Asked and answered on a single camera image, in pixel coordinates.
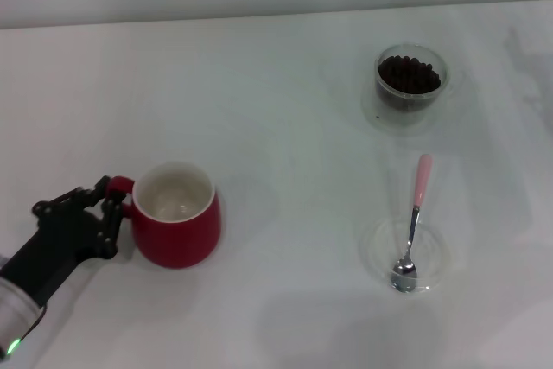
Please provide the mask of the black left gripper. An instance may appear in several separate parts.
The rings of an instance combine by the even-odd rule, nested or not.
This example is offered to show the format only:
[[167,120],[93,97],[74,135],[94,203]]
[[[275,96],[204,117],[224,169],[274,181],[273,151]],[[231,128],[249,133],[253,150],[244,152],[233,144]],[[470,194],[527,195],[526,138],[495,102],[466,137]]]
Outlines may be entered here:
[[[111,191],[106,196],[110,180],[105,175],[92,188],[77,187],[52,200],[36,202],[31,213],[42,216],[38,229],[1,269],[1,278],[22,289],[42,307],[79,264],[90,258],[114,258],[125,218],[126,194]],[[53,213],[67,209],[79,212],[96,206],[104,198],[102,220],[87,211]]]

